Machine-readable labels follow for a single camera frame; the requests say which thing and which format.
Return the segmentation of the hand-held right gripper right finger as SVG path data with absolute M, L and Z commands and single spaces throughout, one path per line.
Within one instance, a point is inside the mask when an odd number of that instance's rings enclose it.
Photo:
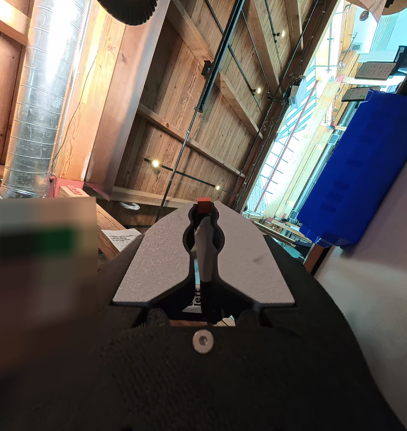
M 217 280 L 253 308 L 292 306 L 293 295 L 262 232 L 221 202 L 214 202 L 214 207 L 215 233 L 221 234 Z

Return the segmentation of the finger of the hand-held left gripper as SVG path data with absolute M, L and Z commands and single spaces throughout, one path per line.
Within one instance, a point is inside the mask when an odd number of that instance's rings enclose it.
M 211 217 L 202 219 L 195 232 L 197 265 L 200 282 L 211 282 L 215 262 L 215 246 L 213 244 L 214 228 Z

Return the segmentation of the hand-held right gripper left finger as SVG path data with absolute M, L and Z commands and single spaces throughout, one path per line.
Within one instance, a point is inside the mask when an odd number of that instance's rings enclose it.
M 195 296 L 191 254 L 194 211 L 195 203 L 187 203 L 146 232 L 113 297 L 115 305 L 187 307 L 191 304 Z

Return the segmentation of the white paper notice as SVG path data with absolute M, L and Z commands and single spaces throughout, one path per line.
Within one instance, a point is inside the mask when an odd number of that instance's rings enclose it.
M 142 234 L 136 229 L 101 230 L 104 236 L 118 252 L 124 250 L 132 241 Z

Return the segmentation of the blue storage bin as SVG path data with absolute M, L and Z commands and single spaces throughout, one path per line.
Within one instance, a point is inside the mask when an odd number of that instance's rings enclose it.
M 322 247 L 357 244 L 407 160 L 407 96 L 369 90 L 298 213 Z

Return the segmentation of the grey panel on pole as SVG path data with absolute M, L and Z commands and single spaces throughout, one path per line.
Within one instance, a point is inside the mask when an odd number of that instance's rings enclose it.
M 356 87 L 351 88 L 346 91 L 342 96 L 341 101 L 344 102 L 355 102 L 355 101 L 365 101 L 367 98 L 368 91 L 372 89 L 371 87 Z
M 355 78 L 387 80 L 392 74 L 396 62 L 364 62 L 358 68 Z

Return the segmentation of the silver ventilation duct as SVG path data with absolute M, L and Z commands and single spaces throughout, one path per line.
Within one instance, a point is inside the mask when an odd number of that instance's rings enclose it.
M 44 198 L 90 1 L 34 1 L 0 200 Z

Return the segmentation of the black flexible duct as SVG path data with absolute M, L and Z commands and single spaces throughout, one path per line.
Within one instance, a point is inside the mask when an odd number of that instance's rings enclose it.
M 123 24 L 138 26 L 146 23 L 155 12 L 157 0 L 98 0 L 100 6 Z

